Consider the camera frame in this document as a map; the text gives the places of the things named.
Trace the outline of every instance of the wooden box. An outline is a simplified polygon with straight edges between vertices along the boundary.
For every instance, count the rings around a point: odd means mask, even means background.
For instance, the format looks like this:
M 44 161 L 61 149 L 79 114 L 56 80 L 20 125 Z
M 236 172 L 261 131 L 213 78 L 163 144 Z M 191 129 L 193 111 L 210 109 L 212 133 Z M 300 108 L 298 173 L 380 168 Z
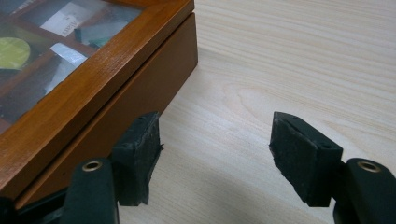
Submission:
M 12 198 L 18 207 L 66 187 L 81 161 L 107 157 L 138 116 L 163 112 L 198 61 L 193 1 L 106 1 L 104 7 L 86 7 L 93 12 L 73 24 L 71 33 L 63 24 L 50 23 L 48 28 L 43 23 L 79 20 L 73 13 L 54 16 L 76 2 L 0 3 L 0 40 L 17 35 L 31 47 L 22 69 L 0 68 L 0 196 Z M 114 17 L 108 13 L 110 6 L 129 8 L 136 15 L 102 43 L 97 30 L 106 35 L 118 25 L 95 26 Z M 131 11 L 122 13 L 132 17 Z M 87 59 L 43 93 L 51 82 L 47 71 L 59 69 L 53 66 L 62 60 L 62 53 L 52 49 L 57 43 Z

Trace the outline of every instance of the green disc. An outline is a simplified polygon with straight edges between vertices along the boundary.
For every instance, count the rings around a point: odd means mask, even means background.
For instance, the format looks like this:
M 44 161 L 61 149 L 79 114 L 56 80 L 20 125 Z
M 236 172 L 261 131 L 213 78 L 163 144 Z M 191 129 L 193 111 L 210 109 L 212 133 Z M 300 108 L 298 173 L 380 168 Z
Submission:
M 30 56 L 26 41 L 13 37 L 0 38 L 0 69 L 20 69 Z

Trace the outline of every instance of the white card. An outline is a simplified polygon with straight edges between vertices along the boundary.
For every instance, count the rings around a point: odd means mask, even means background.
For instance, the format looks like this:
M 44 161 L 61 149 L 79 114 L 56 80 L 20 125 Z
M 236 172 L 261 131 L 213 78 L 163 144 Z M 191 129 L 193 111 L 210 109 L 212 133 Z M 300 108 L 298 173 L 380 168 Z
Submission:
M 92 11 L 70 2 L 40 27 L 57 35 L 68 36 L 92 14 Z
M 45 88 L 46 94 L 58 86 L 59 83 L 63 82 L 77 67 L 87 60 L 84 55 L 61 43 L 53 45 L 50 49 L 62 59 L 58 64 L 52 81 Z

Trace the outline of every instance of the screw hole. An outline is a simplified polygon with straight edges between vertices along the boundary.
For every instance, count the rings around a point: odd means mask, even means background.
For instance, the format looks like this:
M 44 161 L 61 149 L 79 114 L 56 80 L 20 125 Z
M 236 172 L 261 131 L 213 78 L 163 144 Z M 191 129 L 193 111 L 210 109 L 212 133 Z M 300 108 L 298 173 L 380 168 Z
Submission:
M 101 167 L 102 167 L 101 161 L 90 161 L 90 162 L 86 163 L 84 166 L 82 166 L 82 170 L 85 172 L 91 172 L 91 171 L 98 170 Z
M 368 162 L 368 161 L 358 161 L 358 165 L 361 169 L 372 172 L 372 173 L 378 173 L 381 171 L 381 168 L 379 168 L 377 165 Z

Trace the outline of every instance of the light wood surface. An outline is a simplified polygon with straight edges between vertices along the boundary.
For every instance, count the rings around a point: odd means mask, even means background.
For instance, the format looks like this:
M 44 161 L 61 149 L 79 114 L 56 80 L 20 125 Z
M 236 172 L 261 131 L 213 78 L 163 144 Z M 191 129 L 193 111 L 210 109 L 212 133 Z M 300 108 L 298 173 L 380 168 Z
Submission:
M 149 206 L 121 223 L 333 223 L 268 149 L 274 111 L 396 174 L 396 2 L 196 0 L 199 63 L 160 119 Z

